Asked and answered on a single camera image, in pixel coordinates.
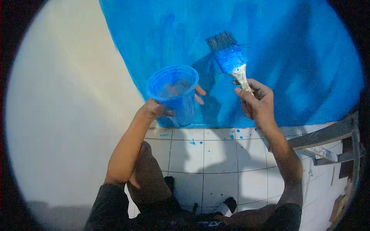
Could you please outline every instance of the white wall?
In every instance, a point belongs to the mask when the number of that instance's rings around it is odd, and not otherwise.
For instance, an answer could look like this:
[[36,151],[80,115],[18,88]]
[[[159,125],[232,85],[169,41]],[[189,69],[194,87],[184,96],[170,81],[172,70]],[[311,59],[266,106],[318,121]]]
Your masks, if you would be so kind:
[[89,212],[142,104],[98,0],[48,1],[18,51],[6,105],[10,158],[31,207]]

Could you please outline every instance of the paintbrush bristles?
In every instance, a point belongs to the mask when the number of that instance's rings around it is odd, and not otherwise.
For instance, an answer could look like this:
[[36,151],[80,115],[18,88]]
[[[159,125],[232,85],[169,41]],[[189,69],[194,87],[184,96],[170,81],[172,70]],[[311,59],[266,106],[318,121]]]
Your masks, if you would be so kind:
[[213,35],[206,39],[206,42],[209,46],[209,49],[212,53],[216,51],[227,49],[235,44],[237,44],[234,36],[230,31],[224,31],[218,34]]

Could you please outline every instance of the sleeve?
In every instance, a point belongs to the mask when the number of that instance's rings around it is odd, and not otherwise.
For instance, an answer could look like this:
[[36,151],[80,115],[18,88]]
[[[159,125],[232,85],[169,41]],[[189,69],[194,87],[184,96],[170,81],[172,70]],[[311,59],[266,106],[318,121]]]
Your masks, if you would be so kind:
[[126,193],[116,185],[104,184],[99,189],[84,230],[113,230],[118,223],[128,220]]
[[299,230],[302,209],[287,203],[277,208],[264,224],[264,230]]

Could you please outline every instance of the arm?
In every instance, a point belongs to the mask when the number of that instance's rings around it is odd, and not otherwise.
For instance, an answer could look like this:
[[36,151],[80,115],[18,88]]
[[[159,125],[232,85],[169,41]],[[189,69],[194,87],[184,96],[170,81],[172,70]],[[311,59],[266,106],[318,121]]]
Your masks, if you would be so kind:
[[[275,122],[273,92],[254,79],[248,79],[248,83],[255,97],[240,88],[235,88],[235,93],[252,107],[255,123],[267,138],[283,177],[285,188],[278,204],[295,203],[302,207],[302,164]],[[242,110],[251,118],[245,103]]]
[[165,107],[149,99],[136,113],[129,128],[114,149],[108,163],[104,184],[122,184],[129,180],[141,144],[150,124],[164,115]]

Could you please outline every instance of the blue painted wall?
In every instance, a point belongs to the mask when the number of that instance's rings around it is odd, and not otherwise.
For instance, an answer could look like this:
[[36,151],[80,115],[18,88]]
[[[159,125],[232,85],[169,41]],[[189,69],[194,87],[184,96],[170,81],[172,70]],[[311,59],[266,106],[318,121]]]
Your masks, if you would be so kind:
[[[363,88],[357,51],[325,1],[100,0],[112,39],[132,79],[145,85],[157,70],[194,67],[206,90],[189,128],[252,127],[205,42],[230,30],[246,46],[247,76],[274,90],[279,126],[342,119]],[[159,124],[171,126],[162,118]]]

